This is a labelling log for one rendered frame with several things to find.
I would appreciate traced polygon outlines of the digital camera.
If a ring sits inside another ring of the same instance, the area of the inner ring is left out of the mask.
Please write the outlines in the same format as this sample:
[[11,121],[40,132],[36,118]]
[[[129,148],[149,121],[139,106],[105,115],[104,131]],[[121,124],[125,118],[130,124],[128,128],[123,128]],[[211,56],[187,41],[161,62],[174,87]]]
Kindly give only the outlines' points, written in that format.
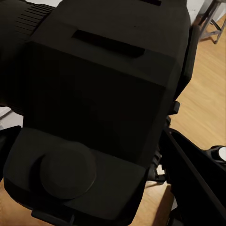
[[0,0],[0,107],[24,116],[10,197],[54,226],[128,226],[201,27],[187,0]]

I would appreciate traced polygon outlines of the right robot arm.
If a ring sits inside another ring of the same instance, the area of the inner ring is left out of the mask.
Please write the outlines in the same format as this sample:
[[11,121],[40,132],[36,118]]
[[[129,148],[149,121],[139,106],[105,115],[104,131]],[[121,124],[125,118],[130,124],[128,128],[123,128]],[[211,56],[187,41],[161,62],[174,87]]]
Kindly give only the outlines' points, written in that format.
[[[226,146],[215,145],[210,149],[203,151],[221,166],[226,167]],[[163,183],[166,181],[166,183],[170,184],[170,179],[167,174],[166,167],[164,166],[163,158],[160,159],[159,165],[162,166],[162,170],[164,170],[165,174],[156,175],[155,179],[147,179],[147,181],[157,181],[158,183]]]

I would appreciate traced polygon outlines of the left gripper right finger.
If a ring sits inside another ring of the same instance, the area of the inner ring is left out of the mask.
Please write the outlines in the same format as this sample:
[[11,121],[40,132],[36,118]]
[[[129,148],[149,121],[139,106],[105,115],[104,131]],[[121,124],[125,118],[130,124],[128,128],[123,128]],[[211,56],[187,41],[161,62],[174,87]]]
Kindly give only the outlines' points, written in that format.
[[158,144],[184,226],[226,226],[226,167],[173,128]]

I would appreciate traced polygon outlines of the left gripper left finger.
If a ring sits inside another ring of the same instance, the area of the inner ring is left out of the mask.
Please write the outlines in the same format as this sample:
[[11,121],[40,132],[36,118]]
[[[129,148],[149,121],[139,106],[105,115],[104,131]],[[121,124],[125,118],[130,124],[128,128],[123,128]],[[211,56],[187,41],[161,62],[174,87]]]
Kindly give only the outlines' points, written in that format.
[[3,179],[4,164],[21,129],[18,125],[0,130],[0,182]]

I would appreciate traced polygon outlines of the camera tripod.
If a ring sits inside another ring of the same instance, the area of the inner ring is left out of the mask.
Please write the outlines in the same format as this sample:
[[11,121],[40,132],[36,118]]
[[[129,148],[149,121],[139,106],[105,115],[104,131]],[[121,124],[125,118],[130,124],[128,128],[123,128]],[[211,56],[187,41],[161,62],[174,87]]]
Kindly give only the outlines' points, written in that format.
[[[164,124],[166,127],[170,126],[170,124],[171,124],[171,118],[169,117],[169,115],[177,114],[179,111],[179,107],[180,107],[180,103],[175,102],[175,101],[170,106],[169,113],[166,117],[166,121]],[[161,152],[160,152],[159,145],[157,145],[156,151],[153,156],[153,161],[152,161],[150,169],[149,169],[147,179],[155,179],[155,176],[158,174],[156,167],[158,167],[160,159],[161,159]]]

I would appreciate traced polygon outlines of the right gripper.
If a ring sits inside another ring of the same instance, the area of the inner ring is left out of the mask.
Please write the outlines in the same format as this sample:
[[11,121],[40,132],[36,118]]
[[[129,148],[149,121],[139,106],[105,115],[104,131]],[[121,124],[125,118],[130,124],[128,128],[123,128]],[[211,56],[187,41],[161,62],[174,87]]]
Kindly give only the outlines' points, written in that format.
[[155,179],[147,179],[147,181],[157,181],[158,183],[163,183],[166,181],[166,183],[170,184],[170,179],[167,174],[166,167],[164,166],[163,158],[160,159],[159,165],[162,166],[162,170],[164,170],[165,174],[164,175],[156,175]]

